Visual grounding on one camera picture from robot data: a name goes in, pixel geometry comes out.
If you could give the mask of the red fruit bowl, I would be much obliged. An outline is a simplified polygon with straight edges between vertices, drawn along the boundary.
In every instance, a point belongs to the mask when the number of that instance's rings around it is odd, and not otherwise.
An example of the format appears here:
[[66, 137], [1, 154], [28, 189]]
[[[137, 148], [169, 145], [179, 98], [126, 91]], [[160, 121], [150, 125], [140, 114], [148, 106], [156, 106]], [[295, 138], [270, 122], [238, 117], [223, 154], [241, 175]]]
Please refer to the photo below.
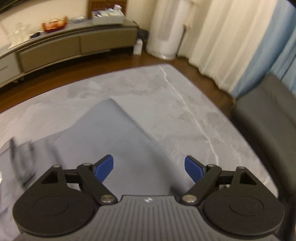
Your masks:
[[52, 33], [55, 31], [62, 30], [67, 26], [68, 17], [65, 16], [63, 19], [53, 19], [49, 23], [42, 23], [41, 28], [46, 33]]

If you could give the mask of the grey garment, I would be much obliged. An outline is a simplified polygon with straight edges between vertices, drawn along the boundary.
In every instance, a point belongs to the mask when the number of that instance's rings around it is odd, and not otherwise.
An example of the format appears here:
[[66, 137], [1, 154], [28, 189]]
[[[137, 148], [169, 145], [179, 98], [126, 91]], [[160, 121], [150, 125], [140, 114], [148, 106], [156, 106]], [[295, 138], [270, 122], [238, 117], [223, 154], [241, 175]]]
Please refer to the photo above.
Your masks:
[[107, 99], [64, 131], [20, 145], [12, 138], [1, 147], [1, 240], [19, 235], [13, 205], [50, 167], [74, 169], [108, 154], [114, 168], [104, 185], [118, 198], [180, 197], [192, 185], [183, 162], [171, 160], [114, 100]]

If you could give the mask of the white bottle on floor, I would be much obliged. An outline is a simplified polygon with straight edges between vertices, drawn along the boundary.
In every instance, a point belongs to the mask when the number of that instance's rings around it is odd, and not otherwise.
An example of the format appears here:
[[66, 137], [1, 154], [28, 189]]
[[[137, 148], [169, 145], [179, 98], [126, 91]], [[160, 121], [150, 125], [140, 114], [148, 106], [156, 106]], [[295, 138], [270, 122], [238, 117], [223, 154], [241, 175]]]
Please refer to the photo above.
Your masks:
[[137, 41], [133, 47], [133, 54], [140, 56], [142, 54], [142, 48], [143, 48], [142, 39], [137, 39]]

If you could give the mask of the cream curtain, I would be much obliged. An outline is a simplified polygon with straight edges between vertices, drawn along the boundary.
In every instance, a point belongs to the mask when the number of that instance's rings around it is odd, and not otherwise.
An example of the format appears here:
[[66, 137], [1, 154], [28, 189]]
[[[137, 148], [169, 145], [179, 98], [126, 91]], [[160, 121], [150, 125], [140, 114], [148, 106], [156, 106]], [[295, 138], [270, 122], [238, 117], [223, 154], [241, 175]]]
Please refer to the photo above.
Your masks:
[[261, 43], [276, 1], [191, 1], [178, 50], [227, 93], [232, 93]]

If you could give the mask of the blue curtain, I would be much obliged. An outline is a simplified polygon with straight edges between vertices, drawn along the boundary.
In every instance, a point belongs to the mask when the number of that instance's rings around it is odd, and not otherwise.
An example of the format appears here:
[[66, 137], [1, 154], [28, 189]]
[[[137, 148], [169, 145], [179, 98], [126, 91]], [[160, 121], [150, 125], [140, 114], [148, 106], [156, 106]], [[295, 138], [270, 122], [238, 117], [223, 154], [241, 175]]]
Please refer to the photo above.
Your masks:
[[259, 84], [292, 37], [294, 29], [295, 7], [289, 1], [278, 1], [259, 47], [231, 91], [234, 99], [238, 99]]

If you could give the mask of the long grey brown sideboard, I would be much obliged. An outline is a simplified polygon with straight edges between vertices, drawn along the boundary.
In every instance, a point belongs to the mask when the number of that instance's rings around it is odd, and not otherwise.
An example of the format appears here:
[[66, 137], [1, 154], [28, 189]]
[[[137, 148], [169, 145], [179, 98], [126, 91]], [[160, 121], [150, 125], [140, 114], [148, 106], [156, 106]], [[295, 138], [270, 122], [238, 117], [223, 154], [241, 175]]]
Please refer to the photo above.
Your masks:
[[15, 47], [1, 48], [1, 86], [45, 67], [113, 49], [131, 48], [138, 33], [135, 22], [94, 25], [91, 20], [69, 24], [64, 29], [42, 33]]

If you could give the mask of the dark grey sofa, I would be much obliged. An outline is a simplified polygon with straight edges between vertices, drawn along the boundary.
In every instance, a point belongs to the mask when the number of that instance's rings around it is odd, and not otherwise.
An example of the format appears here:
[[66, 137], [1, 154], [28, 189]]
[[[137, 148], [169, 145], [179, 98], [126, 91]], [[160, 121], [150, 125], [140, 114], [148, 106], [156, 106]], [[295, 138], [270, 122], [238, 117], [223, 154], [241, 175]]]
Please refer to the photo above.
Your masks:
[[295, 97], [273, 74], [236, 100], [230, 120], [270, 174], [285, 208], [279, 229], [295, 240]]

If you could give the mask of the brown lattice board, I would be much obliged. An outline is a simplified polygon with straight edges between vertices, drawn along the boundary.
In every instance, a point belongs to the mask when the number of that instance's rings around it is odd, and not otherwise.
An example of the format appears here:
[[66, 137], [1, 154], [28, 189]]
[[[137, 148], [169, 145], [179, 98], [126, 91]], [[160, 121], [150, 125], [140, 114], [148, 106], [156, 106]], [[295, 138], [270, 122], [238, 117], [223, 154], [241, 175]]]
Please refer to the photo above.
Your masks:
[[116, 4], [122, 7], [121, 11], [125, 14], [128, 0], [89, 0], [87, 17], [92, 17], [93, 11], [113, 8]]

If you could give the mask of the clear glass jars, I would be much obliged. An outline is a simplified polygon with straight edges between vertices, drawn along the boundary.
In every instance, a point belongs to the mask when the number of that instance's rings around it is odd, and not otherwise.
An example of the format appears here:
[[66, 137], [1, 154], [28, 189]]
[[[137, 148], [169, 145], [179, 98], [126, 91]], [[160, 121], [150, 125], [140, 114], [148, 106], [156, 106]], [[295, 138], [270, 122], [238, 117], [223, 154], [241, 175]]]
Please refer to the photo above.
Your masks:
[[10, 46], [9, 49], [22, 44], [29, 40], [31, 34], [31, 25], [23, 24], [21, 22], [16, 24], [15, 29], [8, 35]]

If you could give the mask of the white tower air conditioner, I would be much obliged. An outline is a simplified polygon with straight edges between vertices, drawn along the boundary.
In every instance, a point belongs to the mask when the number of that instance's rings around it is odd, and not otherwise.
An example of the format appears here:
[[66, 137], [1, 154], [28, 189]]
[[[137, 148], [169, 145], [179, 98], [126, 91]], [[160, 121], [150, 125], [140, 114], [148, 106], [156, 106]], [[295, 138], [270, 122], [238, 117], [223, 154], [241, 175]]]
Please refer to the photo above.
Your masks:
[[157, 1], [146, 46], [150, 55], [175, 59], [190, 5], [190, 1]]

